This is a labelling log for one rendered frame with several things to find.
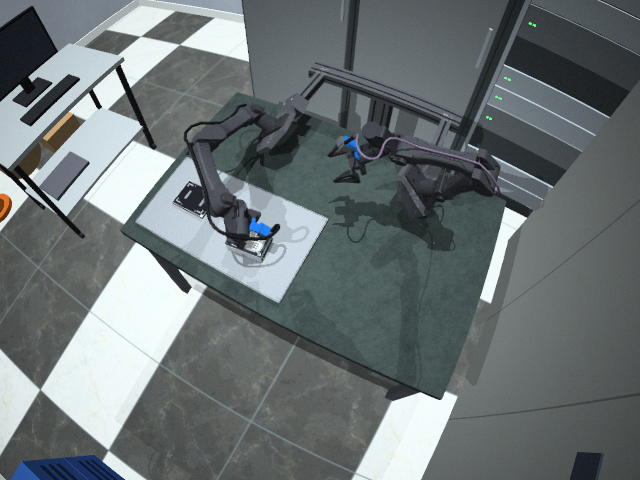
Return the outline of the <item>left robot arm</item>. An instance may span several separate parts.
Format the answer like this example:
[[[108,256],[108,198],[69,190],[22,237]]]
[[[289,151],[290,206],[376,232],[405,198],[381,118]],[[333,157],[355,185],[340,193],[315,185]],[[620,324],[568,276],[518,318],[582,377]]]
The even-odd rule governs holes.
[[[395,162],[396,165],[406,166],[411,164],[405,173],[405,177],[428,211],[432,210],[436,201],[452,200],[460,193],[475,191],[486,197],[494,195],[496,184],[482,167],[475,164],[475,161],[480,162],[497,182],[501,166],[485,149],[479,148],[478,153],[475,153],[439,147],[418,137],[391,133],[387,127],[380,126],[375,121],[366,123],[362,127],[361,133],[371,144],[370,148],[373,148],[375,152],[373,155],[377,156],[381,151],[382,144],[389,137],[400,137],[399,139],[426,148],[415,148],[397,139],[391,139],[385,144],[383,153],[379,158],[389,154],[389,159]],[[417,164],[438,166],[461,174],[454,176],[443,174],[439,175],[437,180],[429,180],[425,178]]]

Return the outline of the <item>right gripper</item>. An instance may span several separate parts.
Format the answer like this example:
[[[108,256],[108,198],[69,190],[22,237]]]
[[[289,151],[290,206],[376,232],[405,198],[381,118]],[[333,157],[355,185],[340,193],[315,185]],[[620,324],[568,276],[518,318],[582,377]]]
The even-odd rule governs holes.
[[[260,224],[257,223],[259,218],[260,218],[260,216],[261,216],[261,212],[253,210],[253,209],[248,209],[248,212],[249,212],[248,219],[250,217],[250,219],[249,219],[249,230],[253,231],[253,232],[256,232],[256,233],[259,233],[259,234],[261,234],[263,236],[267,236],[269,234],[271,228],[269,226],[263,224],[263,223],[260,223]],[[226,240],[227,240],[227,242],[229,242],[231,244],[234,244],[237,247],[240,246],[239,247],[240,249],[243,249],[245,247],[245,245],[246,245],[245,242],[234,242],[230,238],[226,238]],[[243,247],[243,248],[241,248],[241,247]]]

